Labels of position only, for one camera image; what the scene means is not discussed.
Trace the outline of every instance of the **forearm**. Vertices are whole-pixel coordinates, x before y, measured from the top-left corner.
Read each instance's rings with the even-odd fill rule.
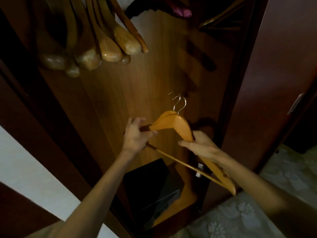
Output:
[[[133,153],[124,150],[66,220],[57,238],[97,237]]]
[[[306,203],[264,180],[232,158],[219,160],[229,176],[248,193],[280,229],[290,237],[313,237],[317,212]]]

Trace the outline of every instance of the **white strip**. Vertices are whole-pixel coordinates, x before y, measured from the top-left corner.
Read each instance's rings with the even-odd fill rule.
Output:
[[[0,181],[61,220],[66,220],[80,204],[76,196],[1,126]],[[102,224],[98,237],[117,236]]]

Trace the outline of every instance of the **metal hook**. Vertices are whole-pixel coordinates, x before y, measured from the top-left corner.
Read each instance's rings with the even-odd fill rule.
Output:
[[[172,99],[172,100],[174,100],[174,99],[176,99],[177,97],[179,97],[179,99],[178,99],[178,101],[177,101],[177,103],[176,103],[176,104],[178,104],[178,103],[179,103],[179,101],[180,101],[180,99],[181,99],[180,94],[179,94],[179,95],[177,95],[175,98],[173,98],[173,99]]]
[[[184,100],[185,100],[185,105],[184,105],[184,107],[182,107],[178,112],[177,112],[177,114],[179,114],[179,112],[183,109],[183,108],[185,108],[186,107],[186,104],[187,104],[187,102],[186,102],[186,99],[185,99],[185,97],[183,97],[184,98]]]

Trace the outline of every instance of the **closet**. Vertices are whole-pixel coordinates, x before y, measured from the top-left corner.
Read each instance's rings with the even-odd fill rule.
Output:
[[[117,1],[125,10],[134,0]],[[6,80],[90,186],[119,154],[128,118],[146,117],[145,124],[151,124],[173,109],[173,98],[179,94],[186,106],[182,98],[175,109],[184,107],[180,115],[191,129],[205,132],[254,171],[282,141],[287,132],[283,127],[292,115],[288,111],[299,94],[310,100],[306,94],[315,88],[314,35],[288,33],[314,29],[315,14],[304,14],[317,4],[315,0],[180,1],[191,9],[190,18],[149,10],[131,19],[147,53],[131,55],[127,65],[103,60],[95,70],[81,68],[78,78],[37,65],[31,0],[0,1],[9,42],[2,47],[1,65],[13,76]],[[217,23],[210,21],[227,8]],[[117,16],[116,21],[123,26]],[[13,51],[19,51],[23,68]],[[173,129],[164,129],[150,144],[198,168],[201,160],[180,147],[179,140]],[[137,155],[127,172],[160,158],[181,176],[181,196],[143,231],[134,224],[121,184],[111,211],[131,236],[168,237],[231,196],[150,148]],[[205,165],[204,171],[210,173]]]

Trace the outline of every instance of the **patterned carpet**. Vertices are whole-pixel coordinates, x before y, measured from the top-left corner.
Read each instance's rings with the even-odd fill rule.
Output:
[[[260,175],[317,209],[317,146],[301,155],[279,147]],[[282,238],[245,192],[219,205],[170,238]]]

